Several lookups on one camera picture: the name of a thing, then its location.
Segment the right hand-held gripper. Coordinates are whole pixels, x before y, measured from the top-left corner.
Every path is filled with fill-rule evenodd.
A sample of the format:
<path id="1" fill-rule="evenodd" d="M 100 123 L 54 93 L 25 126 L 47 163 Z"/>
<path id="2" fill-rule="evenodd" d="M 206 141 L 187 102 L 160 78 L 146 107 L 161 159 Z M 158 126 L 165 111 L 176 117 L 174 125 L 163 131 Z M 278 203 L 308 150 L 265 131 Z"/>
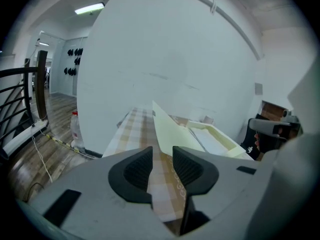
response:
<path id="1" fill-rule="evenodd" d="M 277 150 L 303 132 L 298 117 L 288 109 L 283 111 L 280 121 L 252 118 L 249 120 L 248 126 L 255 133 L 259 133 L 260 152 Z"/>

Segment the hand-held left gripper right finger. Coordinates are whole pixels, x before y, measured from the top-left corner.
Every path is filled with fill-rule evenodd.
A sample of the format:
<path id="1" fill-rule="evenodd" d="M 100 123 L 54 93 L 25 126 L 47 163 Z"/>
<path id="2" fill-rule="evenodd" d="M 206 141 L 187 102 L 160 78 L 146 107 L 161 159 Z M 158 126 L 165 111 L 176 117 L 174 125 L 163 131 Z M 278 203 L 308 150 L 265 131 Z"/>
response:
<path id="1" fill-rule="evenodd" d="M 172 148 L 173 168 L 186 190 L 186 195 L 205 195 L 219 178 L 218 168 L 181 147 Z"/>

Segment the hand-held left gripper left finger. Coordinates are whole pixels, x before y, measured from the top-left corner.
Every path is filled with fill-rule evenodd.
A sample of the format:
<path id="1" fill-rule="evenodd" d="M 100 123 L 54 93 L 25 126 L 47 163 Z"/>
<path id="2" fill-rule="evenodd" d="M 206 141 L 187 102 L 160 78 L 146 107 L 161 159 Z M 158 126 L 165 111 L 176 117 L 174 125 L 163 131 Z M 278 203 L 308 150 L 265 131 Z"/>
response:
<path id="1" fill-rule="evenodd" d="M 108 172 L 112 190 L 129 203 L 152 204 L 152 195 L 147 192 L 153 170 L 153 147 L 127 150 L 111 158 L 119 159 Z"/>

